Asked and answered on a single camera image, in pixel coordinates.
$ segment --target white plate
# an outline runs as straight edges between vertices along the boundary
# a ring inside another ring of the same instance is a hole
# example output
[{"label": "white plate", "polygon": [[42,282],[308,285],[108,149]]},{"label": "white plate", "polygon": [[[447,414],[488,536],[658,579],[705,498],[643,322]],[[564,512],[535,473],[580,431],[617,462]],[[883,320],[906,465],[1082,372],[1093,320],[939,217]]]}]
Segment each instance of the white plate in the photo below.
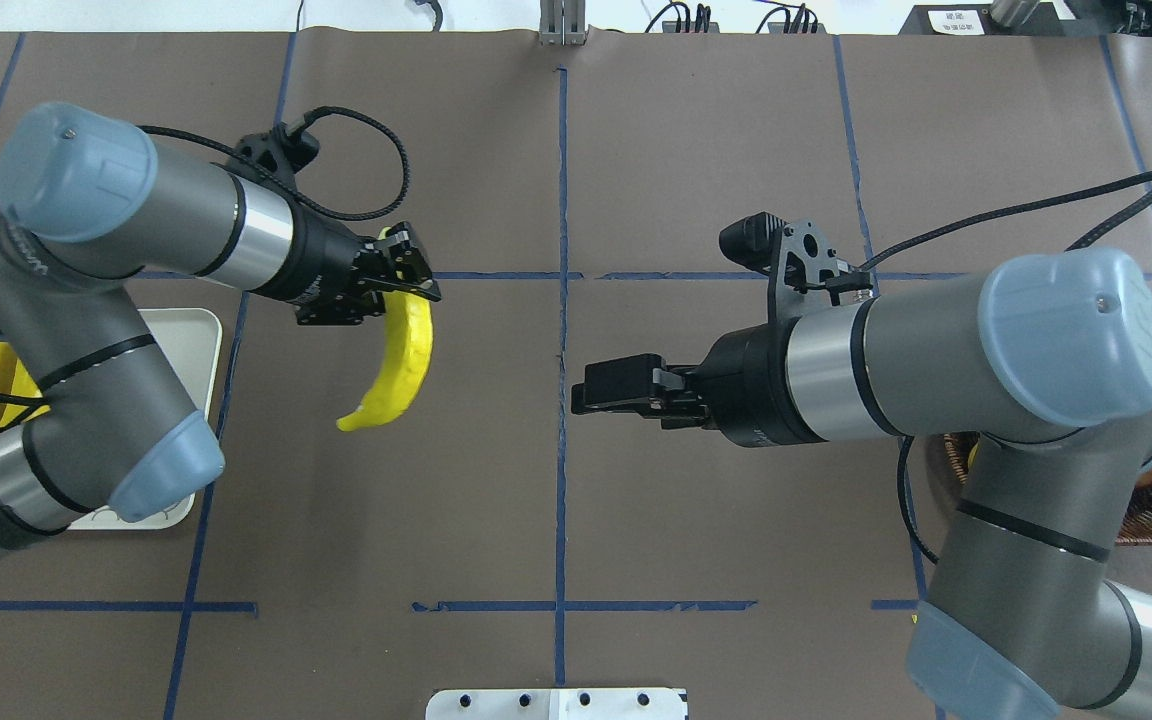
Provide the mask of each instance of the white plate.
[{"label": "white plate", "polygon": [[[220,320],[202,306],[141,310],[141,314],[189,393],[189,400],[207,415],[211,410],[211,388],[215,386],[220,363]],[[75,520],[69,529],[160,530],[185,518],[191,507],[194,497],[188,497],[141,523],[124,523],[109,507],[101,507]]]}]

